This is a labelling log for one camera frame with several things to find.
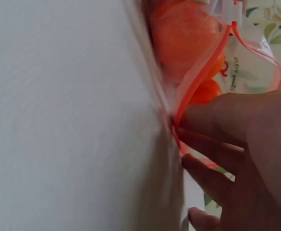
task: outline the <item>orange object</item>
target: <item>orange object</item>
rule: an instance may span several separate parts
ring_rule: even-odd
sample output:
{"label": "orange object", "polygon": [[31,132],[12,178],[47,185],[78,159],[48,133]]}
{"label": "orange object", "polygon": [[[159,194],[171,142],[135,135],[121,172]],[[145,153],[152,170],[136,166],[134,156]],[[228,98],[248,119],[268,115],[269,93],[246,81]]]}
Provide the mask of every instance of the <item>orange object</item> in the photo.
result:
{"label": "orange object", "polygon": [[221,95],[222,91],[217,82],[213,79],[204,81],[197,88],[192,98],[189,101],[189,104],[194,103],[209,103],[211,100]]}
{"label": "orange object", "polygon": [[156,57],[165,67],[165,76],[178,83],[220,32],[217,19],[202,11],[201,3],[195,1],[162,2],[150,21]]}
{"label": "orange object", "polygon": [[214,63],[213,67],[210,69],[207,79],[211,79],[216,76],[222,69],[225,63],[225,53],[222,52],[216,62]]}

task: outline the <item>plastic bag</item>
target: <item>plastic bag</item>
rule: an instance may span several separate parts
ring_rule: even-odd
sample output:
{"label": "plastic bag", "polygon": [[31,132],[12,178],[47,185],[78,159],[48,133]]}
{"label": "plastic bag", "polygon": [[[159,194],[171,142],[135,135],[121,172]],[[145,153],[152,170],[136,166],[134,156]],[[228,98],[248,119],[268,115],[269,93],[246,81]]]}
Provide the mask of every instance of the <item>plastic bag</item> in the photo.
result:
{"label": "plastic bag", "polygon": [[[208,103],[227,92],[281,88],[281,68],[268,42],[241,12],[242,3],[236,0],[211,0],[210,4],[158,0],[151,6],[151,38],[175,137],[189,104]],[[185,146],[177,141],[185,153]]]}

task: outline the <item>hand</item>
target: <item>hand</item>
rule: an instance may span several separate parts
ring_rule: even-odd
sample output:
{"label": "hand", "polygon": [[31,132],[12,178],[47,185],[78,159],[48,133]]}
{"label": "hand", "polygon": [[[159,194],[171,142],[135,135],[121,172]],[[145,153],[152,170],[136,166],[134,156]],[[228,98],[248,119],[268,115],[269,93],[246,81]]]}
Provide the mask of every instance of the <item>hand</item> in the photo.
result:
{"label": "hand", "polygon": [[181,141],[236,176],[234,182],[187,154],[183,167],[222,206],[221,219],[192,208],[197,231],[281,230],[281,90],[225,94],[187,109]]}

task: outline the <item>white surface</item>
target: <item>white surface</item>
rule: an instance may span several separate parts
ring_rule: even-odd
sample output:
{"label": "white surface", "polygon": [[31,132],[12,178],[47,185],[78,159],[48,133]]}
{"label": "white surface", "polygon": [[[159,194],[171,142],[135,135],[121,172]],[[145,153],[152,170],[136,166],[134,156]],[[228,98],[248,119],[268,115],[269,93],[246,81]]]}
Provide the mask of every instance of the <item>white surface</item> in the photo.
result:
{"label": "white surface", "polygon": [[172,231],[203,206],[127,2],[0,0],[0,231]]}

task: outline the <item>white fabric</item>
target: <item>white fabric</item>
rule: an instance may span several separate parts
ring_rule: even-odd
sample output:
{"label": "white fabric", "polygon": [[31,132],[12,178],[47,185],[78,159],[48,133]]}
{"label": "white fabric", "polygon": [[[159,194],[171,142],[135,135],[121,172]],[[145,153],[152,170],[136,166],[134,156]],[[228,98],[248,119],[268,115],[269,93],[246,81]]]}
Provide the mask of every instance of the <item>white fabric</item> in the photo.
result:
{"label": "white fabric", "polygon": [[0,231],[174,231],[203,206],[152,60],[130,0],[0,0]]}

